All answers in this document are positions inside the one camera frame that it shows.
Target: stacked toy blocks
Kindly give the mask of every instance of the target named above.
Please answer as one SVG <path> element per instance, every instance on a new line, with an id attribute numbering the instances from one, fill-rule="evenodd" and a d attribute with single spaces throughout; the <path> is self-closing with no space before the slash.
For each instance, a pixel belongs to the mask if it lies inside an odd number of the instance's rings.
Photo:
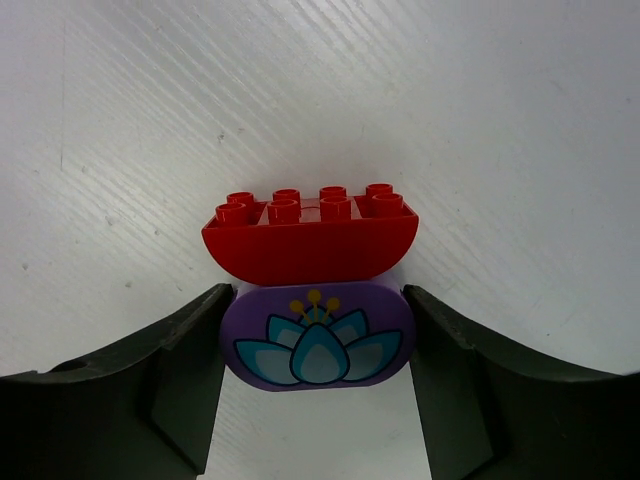
<path id="1" fill-rule="evenodd" d="M 418 216 L 389 184 L 317 198 L 227 196 L 202 236 L 242 280 L 220 327 L 229 368 L 269 391 L 368 386 L 394 375 L 415 343 L 411 310 L 388 272 Z"/>

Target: yellow stamen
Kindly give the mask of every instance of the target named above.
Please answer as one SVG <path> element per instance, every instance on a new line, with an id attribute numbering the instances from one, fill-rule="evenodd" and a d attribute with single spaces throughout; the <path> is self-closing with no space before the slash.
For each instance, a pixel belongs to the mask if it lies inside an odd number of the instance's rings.
<path id="1" fill-rule="evenodd" d="M 336 311 L 337 309 L 340 308 L 340 300 L 338 300 L 336 297 L 331 297 L 329 300 L 327 300 L 327 311 L 324 312 L 324 317 L 322 317 L 322 323 L 325 323 L 327 321 L 327 319 L 329 318 L 329 314 L 331 312 Z"/>
<path id="2" fill-rule="evenodd" d="M 312 321 L 309 318 L 309 316 L 307 315 L 307 312 L 304 311 L 304 305 L 302 304 L 302 302 L 300 300 L 294 300 L 293 302 L 291 302 L 289 304 L 289 308 L 291 309 L 291 311 L 293 313 L 297 313 L 299 315 L 302 315 L 303 318 L 309 323 L 311 324 Z"/>
<path id="3" fill-rule="evenodd" d="M 309 300 L 313 304 L 313 320 L 318 321 L 318 302 L 322 299 L 322 294 L 319 290 L 315 288 L 313 290 L 309 290 L 307 294 L 307 300 Z"/>

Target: red stud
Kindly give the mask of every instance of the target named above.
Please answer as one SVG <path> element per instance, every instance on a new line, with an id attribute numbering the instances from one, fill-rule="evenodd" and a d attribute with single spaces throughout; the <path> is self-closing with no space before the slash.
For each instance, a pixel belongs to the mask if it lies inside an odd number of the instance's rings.
<path id="1" fill-rule="evenodd" d="M 253 210 L 255 202 L 255 198 L 251 192 L 236 192 L 227 195 L 227 203 L 244 203 L 249 207 L 250 211 Z"/>
<path id="2" fill-rule="evenodd" d="M 373 215 L 378 218 L 402 215 L 404 201 L 398 193 L 380 193 L 371 199 Z"/>
<path id="3" fill-rule="evenodd" d="M 300 204 L 290 198 L 274 200 L 267 204 L 270 225 L 289 225 L 300 222 Z"/>
<path id="4" fill-rule="evenodd" d="M 221 227 L 243 227 L 249 224 L 249 207 L 244 203 L 224 203 L 216 207 L 216 218 Z"/>
<path id="5" fill-rule="evenodd" d="M 351 200 L 345 196 L 321 198 L 320 219 L 323 222 L 328 220 L 350 220 Z"/>
<path id="6" fill-rule="evenodd" d="M 393 193 L 393 185 L 390 183 L 372 183 L 367 185 L 367 198 L 371 200 L 374 195 Z"/>
<path id="7" fill-rule="evenodd" d="M 300 191 L 295 188 L 283 188 L 273 192 L 274 200 L 295 200 L 300 203 Z"/>
<path id="8" fill-rule="evenodd" d="M 346 197 L 347 189 L 339 185 L 331 185 L 330 187 L 322 187 L 320 189 L 319 198 L 322 200 L 327 197 Z"/>

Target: white background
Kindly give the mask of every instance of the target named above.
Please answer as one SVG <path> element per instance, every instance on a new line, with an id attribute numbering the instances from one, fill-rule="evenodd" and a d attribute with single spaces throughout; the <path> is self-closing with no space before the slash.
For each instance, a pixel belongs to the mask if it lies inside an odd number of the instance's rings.
<path id="1" fill-rule="evenodd" d="M 403 263 L 557 357 L 640 369 L 639 0 L 0 1 L 0 374 L 226 280 L 226 193 L 390 181 Z M 225 377 L 209 479 L 425 479 L 410 375 Z"/>

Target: purple brick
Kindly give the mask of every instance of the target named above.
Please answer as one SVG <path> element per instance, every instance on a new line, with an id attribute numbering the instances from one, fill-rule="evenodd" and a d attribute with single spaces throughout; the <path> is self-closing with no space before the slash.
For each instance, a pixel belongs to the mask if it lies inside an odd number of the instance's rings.
<path id="1" fill-rule="evenodd" d="M 390 274 L 361 282 L 243 284 L 220 328 L 229 368 L 268 391 L 370 386 L 415 344 L 411 310 Z"/>

